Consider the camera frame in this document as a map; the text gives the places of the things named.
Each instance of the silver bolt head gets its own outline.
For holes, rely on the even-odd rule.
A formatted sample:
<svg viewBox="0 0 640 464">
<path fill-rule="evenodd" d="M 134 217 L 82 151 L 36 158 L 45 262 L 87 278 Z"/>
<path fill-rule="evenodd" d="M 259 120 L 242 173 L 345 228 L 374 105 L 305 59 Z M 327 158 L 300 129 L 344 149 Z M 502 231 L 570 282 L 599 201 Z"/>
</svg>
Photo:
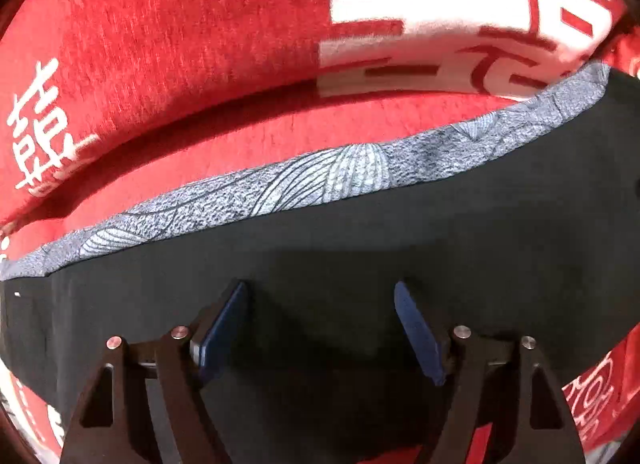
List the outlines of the silver bolt head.
<svg viewBox="0 0 640 464">
<path fill-rule="evenodd" d="M 469 327 L 467 327 L 466 325 L 458 325 L 457 327 L 455 327 L 455 329 L 453 329 L 453 334 L 455 334 L 456 337 L 460 339 L 467 339 L 469 336 L 471 336 L 471 329 L 469 329 Z"/>
<path fill-rule="evenodd" d="M 111 336 L 108 340 L 107 340 L 107 348 L 109 350 L 113 350 L 118 348 L 120 345 L 122 345 L 122 338 L 120 336 Z"/>
<path fill-rule="evenodd" d="M 536 348 L 536 339 L 531 336 L 523 336 L 520 340 L 522 346 L 526 349 L 533 350 Z"/>
<path fill-rule="evenodd" d="M 174 327 L 171 331 L 171 337 L 173 339 L 182 339 L 186 337 L 189 333 L 189 329 L 184 325 L 178 325 L 178 327 Z"/>
</svg>

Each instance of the black fabric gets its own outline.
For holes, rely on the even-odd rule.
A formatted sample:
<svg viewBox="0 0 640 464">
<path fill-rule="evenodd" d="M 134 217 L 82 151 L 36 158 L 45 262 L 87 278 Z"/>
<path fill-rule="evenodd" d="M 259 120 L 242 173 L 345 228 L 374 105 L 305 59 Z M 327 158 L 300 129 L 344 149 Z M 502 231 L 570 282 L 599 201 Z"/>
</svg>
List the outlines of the black fabric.
<svg viewBox="0 0 640 464">
<path fill-rule="evenodd" d="M 613 71 L 575 120 L 450 179 L 6 282 L 2 357 L 68 422 L 109 336 L 159 337 L 237 277 L 252 284 L 253 319 L 203 392 L 236 464 L 354 462 L 416 444 L 431 389 L 394 313 L 400 278 L 448 325 L 533 335 L 563 382 L 640 321 L 639 104 L 638 81 Z"/>
</svg>

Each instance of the gray patterned fabric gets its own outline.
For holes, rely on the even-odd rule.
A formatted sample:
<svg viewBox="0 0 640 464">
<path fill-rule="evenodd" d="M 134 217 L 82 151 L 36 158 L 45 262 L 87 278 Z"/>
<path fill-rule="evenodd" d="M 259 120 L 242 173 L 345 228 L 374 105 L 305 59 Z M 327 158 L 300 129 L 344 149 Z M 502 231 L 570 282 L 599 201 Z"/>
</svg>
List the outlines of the gray patterned fabric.
<svg viewBox="0 0 640 464">
<path fill-rule="evenodd" d="M 585 464 L 607 464 L 620 448 L 622 441 L 604 444 L 584 456 Z"/>
<path fill-rule="evenodd" d="M 535 98 L 388 143 L 347 145 L 203 179 L 4 261 L 0 280 L 277 211 L 425 183 L 479 167 L 572 120 L 604 94 L 609 67 L 588 64 Z"/>
</svg>

